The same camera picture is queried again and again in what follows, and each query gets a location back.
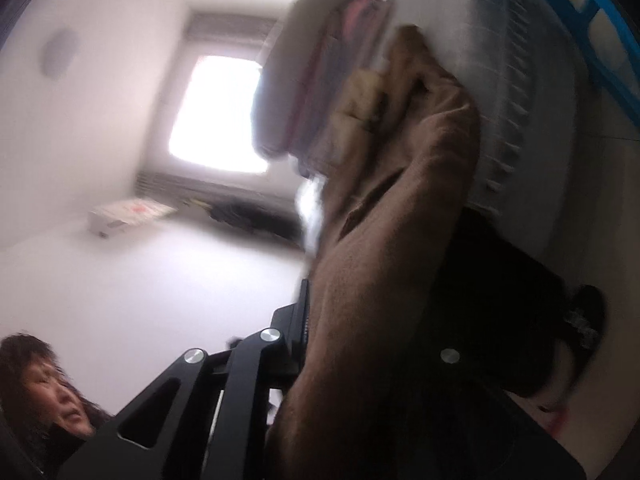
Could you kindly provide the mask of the brown corduroy coat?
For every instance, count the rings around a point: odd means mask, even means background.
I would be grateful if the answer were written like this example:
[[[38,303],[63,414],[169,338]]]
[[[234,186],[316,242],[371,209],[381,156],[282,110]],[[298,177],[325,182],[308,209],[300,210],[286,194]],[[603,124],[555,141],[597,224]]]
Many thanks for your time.
[[[570,293],[466,204],[480,118],[419,29],[335,111],[306,361],[267,437],[273,479],[427,479],[428,355],[454,349],[513,400],[553,374]]]

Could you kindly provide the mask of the window curtain rail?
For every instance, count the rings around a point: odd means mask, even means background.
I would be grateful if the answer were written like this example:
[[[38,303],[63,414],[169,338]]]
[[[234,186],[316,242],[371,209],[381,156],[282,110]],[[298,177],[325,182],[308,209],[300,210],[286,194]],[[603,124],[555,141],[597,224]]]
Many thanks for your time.
[[[184,29],[187,40],[260,47],[277,21],[242,14],[193,13]]]

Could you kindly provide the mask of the white cardboard box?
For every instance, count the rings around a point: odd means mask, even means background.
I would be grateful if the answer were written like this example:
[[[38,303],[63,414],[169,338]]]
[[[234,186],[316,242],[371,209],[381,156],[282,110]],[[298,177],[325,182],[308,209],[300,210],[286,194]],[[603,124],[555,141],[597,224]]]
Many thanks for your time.
[[[110,238],[167,217],[176,211],[175,207],[162,204],[152,198],[128,198],[128,200],[120,200],[90,210],[88,230],[98,237]]]

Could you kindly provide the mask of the grey quilted bedspread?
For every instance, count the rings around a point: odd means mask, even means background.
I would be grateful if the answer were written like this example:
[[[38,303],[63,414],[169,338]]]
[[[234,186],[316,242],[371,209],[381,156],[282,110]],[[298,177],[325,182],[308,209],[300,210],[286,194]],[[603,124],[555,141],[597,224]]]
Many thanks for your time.
[[[532,256],[551,242],[576,136],[575,50],[544,0],[394,0],[480,111],[470,205]]]

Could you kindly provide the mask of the black garment on floor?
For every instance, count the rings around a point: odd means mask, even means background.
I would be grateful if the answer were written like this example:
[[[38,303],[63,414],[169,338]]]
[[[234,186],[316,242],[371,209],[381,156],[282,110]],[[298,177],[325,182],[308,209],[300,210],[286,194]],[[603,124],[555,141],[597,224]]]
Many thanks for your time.
[[[209,218],[245,233],[269,234],[295,245],[302,242],[302,226],[282,211],[242,200],[220,200],[208,206]]]

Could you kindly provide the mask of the stack of folded quilted clothes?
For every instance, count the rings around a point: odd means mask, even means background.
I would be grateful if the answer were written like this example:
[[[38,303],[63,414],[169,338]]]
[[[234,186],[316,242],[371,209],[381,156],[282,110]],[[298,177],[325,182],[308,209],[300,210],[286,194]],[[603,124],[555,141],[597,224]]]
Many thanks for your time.
[[[328,171],[333,107],[349,75],[371,63],[392,9],[390,1],[352,0],[332,11],[320,29],[288,125],[288,154],[302,177]]]

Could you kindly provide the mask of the blue plastic basket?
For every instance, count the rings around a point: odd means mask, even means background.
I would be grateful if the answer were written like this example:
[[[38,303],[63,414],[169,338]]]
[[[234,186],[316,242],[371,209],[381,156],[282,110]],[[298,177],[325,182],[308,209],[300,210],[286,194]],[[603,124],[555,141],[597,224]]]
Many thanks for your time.
[[[576,8],[570,0],[546,0],[552,7],[587,63],[590,74],[614,98],[631,122],[639,127],[639,98],[598,57],[589,38],[591,22],[602,12],[612,23],[630,62],[631,70],[639,79],[639,32],[629,15],[617,0],[584,0]]]

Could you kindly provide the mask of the round ceiling lamp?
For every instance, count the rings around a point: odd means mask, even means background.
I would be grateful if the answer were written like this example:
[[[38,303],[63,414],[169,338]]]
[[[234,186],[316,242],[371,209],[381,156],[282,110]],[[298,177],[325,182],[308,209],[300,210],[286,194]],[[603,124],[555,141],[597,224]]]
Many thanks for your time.
[[[54,32],[40,51],[40,73],[52,80],[63,77],[76,58],[79,43],[76,30],[62,28]]]

